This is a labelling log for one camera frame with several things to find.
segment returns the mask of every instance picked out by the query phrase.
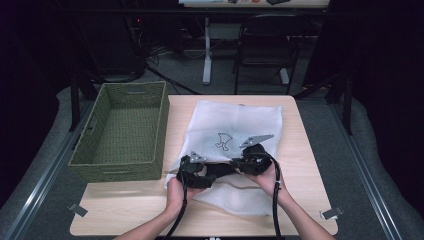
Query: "white desk leg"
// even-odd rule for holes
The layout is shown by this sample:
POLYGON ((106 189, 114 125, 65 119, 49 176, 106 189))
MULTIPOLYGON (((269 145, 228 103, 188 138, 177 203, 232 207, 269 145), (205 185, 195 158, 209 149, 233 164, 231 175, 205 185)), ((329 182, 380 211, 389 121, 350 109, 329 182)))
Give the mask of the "white desk leg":
POLYGON ((283 84, 289 83, 289 75, 287 74, 287 69, 283 68, 280 70, 280 78, 283 81, 283 84))
POLYGON ((205 67, 203 69, 203 85, 211 84, 212 58, 211 38, 209 35, 209 18, 205 18, 205 67))

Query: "metal bracket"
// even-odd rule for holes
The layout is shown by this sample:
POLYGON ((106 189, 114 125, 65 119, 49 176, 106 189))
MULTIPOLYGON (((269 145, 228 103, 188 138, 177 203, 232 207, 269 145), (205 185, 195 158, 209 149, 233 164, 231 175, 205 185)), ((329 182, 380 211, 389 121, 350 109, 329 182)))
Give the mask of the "metal bracket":
POLYGON ((321 217, 325 218, 325 220, 328 219, 337 219, 337 216, 344 213, 344 210, 341 207, 330 209, 326 212, 320 212, 321 217))
POLYGON ((76 203, 72 203, 68 206, 68 209, 73 211, 74 213, 80 215, 81 217, 84 217, 85 214, 88 212, 84 208, 78 206, 76 203))
POLYGON ((191 163, 204 163, 204 162, 206 162, 206 158, 199 156, 199 154, 197 154, 195 151, 191 151, 190 162, 191 163))
POLYGON ((263 141, 268 140, 268 139, 273 138, 273 137, 274 137, 274 134, 261 135, 261 136, 252 136, 252 137, 249 137, 242 144, 240 144, 240 148, 251 147, 253 145, 256 145, 256 144, 258 144, 260 142, 263 142, 263 141))

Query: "forearm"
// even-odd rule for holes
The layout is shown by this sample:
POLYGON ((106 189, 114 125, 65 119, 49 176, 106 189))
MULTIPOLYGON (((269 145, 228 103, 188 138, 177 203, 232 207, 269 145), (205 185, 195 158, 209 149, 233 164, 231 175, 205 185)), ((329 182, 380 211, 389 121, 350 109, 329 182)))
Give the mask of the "forearm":
POLYGON ((115 239, 155 239, 168 225, 175 221, 177 215, 169 211, 163 211, 152 220, 124 233, 115 239))
POLYGON ((278 205, 287 213, 302 240, 334 239, 299 206, 287 191, 281 191, 278 194, 278 205))

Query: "wooden table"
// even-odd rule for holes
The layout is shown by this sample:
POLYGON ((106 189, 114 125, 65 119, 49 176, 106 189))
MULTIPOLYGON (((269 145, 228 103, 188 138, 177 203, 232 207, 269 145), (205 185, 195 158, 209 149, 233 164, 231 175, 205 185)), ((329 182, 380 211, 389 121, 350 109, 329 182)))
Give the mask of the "wooden table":
MULTIPOLYGON (((157 181, 89 183, 80 206, 88 213, 75 215, 70 232, 76 236, 120 235, 158 215, 166 204, 164 177, 178 157, 184 134, 199 99, 251 106, 283 106, 283 130, 275 158, 293 198, 331 234, 335 220, 320 217, 331 208, 296 102, 291 96, 169 96, 163 177, 157 181)), ((283 235, 297 235, 287 215, 279 209, 283 235)), ((162 232, 166 235, 169 228, 162 232)), ((275 236, 272 216, 241 217, 192 201, 173 236, 275 236)))

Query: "wicker basket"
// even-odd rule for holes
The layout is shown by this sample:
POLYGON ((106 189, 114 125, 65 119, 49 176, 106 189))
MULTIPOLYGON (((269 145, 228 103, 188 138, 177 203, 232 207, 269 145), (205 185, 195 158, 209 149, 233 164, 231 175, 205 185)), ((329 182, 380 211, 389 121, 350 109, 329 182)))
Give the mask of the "wicker basket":
POLYGON ((160 179, 168 112, 165 82, 103 84, 69 168, 86 182, 160 179))

